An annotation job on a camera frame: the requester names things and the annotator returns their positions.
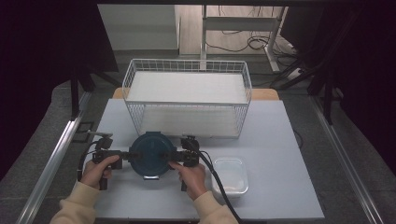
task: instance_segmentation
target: human hand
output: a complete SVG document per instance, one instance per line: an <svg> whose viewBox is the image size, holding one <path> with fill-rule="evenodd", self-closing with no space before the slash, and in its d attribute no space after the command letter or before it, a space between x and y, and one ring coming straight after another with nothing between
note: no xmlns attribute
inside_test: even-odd
<svg viewBox="0 0 396 224"><path fill-rule="evenodd" d="M205 167L201 163L194 167L187 167L177 162L169 161L169 165L178 170L179 180L186 183L187 194L193 201L207 192L205 187Z"/></svg>
<svg viewBox="0 0 396 224"><path fill-rule="evenodd" d="M101 178L111 178L111 170L107 170L107 167L111 163L117 161L119 158L120 156L118 155L107 157L98 164L95 164L93 161L88 161L85 164L84 173L79 182L88 185L94 189L99 189L99 180Z"/></svg>

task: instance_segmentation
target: beige sleeve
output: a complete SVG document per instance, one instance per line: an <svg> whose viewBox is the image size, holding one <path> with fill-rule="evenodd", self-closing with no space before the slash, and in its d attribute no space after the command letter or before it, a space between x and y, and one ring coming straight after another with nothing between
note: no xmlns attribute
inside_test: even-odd
<svg viewBox="0 0 396 224"><path fill-rule="evenodd" d="M61 210L50 221L51 224L93 223L95 204L99 190L77 182L69 197L61 200Z"/></svg>
<svg viewBox="0 0 396 224"><path fill-rule="evenodd" d="M200 217L201 224L237 224L235 217L227 205L220 205L212 191L208 191L194 201L195 209Z"/></svg>

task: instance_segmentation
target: white wire basket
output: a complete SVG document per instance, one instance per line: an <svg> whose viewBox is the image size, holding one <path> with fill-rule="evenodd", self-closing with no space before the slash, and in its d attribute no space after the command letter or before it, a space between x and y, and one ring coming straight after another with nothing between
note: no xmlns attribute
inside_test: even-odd
<svg viewBox="0 0 396 224"><path fill-rule="evenodd" d="M245 62L133 59L122 95L139 135L238 138L251 82Z"/></svg>

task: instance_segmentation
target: black panel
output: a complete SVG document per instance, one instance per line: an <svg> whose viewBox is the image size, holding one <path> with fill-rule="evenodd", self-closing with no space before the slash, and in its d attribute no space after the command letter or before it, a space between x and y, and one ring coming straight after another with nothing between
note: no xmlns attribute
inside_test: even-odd
<svg viewBox="0 0 396 224"><path fill-rule="evenodd" d="M323 7L289 7L280 35L301 53L312 49L322 19Z"/></svg>
<svg viewBox="0 0 396 224"><path fill-rule="evenodd" d="M117 71L97 5L87 1L0 3L1 177L50 105L52 90L90 64Z"/></svg>
<svg viewBox="0 0 396 224"><path fill-rule="evenodd" d="M341 106L396 174L396 8L367 5L337 55Z"/></svg>

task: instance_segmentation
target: wooden edge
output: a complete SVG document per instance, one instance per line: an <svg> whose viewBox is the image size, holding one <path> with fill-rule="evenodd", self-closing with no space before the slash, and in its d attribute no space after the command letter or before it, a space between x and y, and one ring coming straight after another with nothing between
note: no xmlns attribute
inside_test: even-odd
<svg viewBox="0 0 396 224"><path fill-rule="evenodd" d="M273 89L252 89L251 100L279 100L279 95Z"/></svg>
<svg viewBox="0 0 396 224"><path fill-rule="evenodd" d="M122 88L114 91L113 99L122 99ZM252 89L251 100L279 100L279 96L273 89Z"/></svg>
<svg viewBox="0 0 396 224"><path fill-rule="evenodd" d="M122 99L122 87L117 88L113 93L113 99Z"/></svg>

